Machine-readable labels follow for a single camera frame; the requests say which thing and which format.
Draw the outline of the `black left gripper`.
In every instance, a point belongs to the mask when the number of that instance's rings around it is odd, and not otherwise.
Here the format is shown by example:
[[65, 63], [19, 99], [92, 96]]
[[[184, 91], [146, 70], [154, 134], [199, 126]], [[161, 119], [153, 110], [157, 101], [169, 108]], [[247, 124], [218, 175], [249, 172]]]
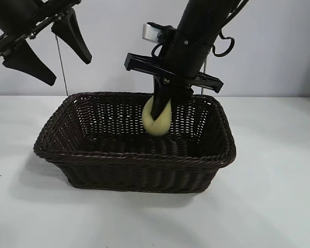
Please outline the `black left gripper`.
[[[81, 1], [0, 1], [0, 56], [26, 38], [35, 38], [49, 24], [51, 31], [63, 40], [85, 63], [92, 55], [81, 34], [76, 13], [72, 7]], [[53, 86], [56, 75], [39, 59], [28, 43], [20, 43], [2, 65], [26, 73]]]

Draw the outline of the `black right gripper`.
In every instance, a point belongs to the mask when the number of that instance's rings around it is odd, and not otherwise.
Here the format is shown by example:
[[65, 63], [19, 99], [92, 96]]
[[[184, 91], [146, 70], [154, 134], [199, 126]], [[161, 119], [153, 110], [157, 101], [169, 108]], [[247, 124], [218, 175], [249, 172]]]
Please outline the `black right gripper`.
[[216, 93], [222, 89], [220, 79], [200, 71], [209, 52], [207, 45], [192, 41], [175, 28], [144, 28], [143, 39], [157, 44], [151, 56], [128, 53], [124, 66], [128, 71], [153, 75], [153, 120], [170, 99], [172, 104], [188, 102], [194, 94], [192, 85]]

